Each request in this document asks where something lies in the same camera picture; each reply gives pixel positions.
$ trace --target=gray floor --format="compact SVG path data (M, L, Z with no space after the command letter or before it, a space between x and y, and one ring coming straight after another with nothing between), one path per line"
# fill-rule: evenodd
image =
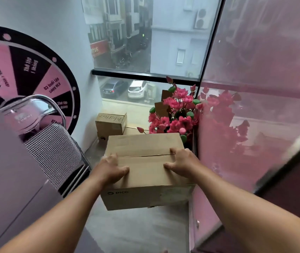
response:
M86 156L99 162L105 145L93 144ZM105 253L187 253L188 206L163 206L107 211L102 199L94 204L86 228Z

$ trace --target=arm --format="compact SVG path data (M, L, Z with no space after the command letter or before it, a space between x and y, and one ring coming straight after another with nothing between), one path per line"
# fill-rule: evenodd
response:
M103 158L90 176L64 200L5 244L0 253L74 252L90 210L102 189L129 172L117 156Z
M170 149L174 163L164 167L194 180L226 230L249 252L300 252L300 218L226 182L188 149Z

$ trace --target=hand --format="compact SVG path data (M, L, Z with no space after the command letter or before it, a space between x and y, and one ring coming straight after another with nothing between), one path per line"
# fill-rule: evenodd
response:
M202 166L199 159L187 148L170 148L170 152L176 155L176 161L173 163L164 163L164 168L172 170L182 177L192 179L193 171Z
M112 154L108 157L102 157L89 177L98 179L102 183L102 186L105 187L108 184L116 183L128 174L128 172L128 166L122 168L117 166L117 154Z

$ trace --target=white car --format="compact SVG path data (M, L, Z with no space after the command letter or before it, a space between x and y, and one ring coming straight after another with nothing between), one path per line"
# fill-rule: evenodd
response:
M129 89L129 98L144 98L147 95L148 81L146 80L134 80Z

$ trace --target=pink and black wheel decal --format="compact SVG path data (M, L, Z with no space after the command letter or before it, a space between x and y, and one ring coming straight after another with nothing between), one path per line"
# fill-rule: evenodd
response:
M67 64L49 47L18 31L0 27L0 107L33 94L52 98L71 134L80 113L80 94ZM48 115L42 125L61 122Z

